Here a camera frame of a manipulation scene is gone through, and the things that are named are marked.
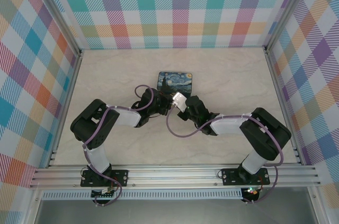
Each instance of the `ventilated metal strip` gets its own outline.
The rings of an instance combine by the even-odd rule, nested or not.
[[[42,200],[90,200],[91,190],[46,190]],[[129,190],[124,189],[119,200],[199,200],[242,199],[241,189],[206,190]]]

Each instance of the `plaid wall panel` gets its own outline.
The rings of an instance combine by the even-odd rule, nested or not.
[[[75,54],[42,0],[0,0],[0,223],[24,195],[59,121]]]
[[[339,223],[339,0],[301,0],[272,60],[307,164]]]
[[[266,39],[265,39],[265,42],[264,42],[264,46],[266,46],[268,44],[268,42],[269,42],[269,40],[270,40],[270,38],[272,36],[272,33],[274,32],[277,23],[279,22],[279,20],[281,19],[282,15],[284,14],[286,6],[287,6],[289,1],[290,0],[284,0],[283,3],[281,4],[279,11],[278,11],[278,13],[276,14],[276,16],[274,18],[273,24],[271,25],[269,33],[266,36]]]
[[[90,49],[262,46],[273,23],[272,13],[283,3],[283,0],[55,1],[80,46]],[[69,13],[65,12],[66,7],[70,8]]]

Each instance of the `starry night picture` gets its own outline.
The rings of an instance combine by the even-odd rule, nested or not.
[[[163,93],[180,92],[189,97],[192,92],[192,74],[178,72],[160,72],[157,89]]]

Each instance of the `enclosure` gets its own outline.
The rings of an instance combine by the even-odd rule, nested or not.
[[[0,223],[339,222],[339,0],[0,0],[0,55]],[[95,207],[71,123],[94,99],[131,107],[161,71],[187,73],[210,112],[286,125],[265,201],[218,177],[252,151],[244,135],[175,137],[197,125],[173,111],[113,127],[127,184]]]

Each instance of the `white work surface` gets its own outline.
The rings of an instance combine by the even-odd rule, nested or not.
[[[86,164],[82,143],[69,128],[94,99],[131,106],[138,100],[134,88],[140,84],[156,88],[160,71],[192,73],[192,95],[210,112],[243,114],[263,107],[284,123],[261,48],[85,51],[54,164]],[[193,122],[182,121],[177,113],[169,119],[172,130],[181,135],[194,131]],[[141,128],[114,126],[104,144],[111,164],[237,164],[252,150],[242,135],[198,132],[177,138],[167,130],[164,116]],[[283,152],[285,163],[296,162],[290,142]]]

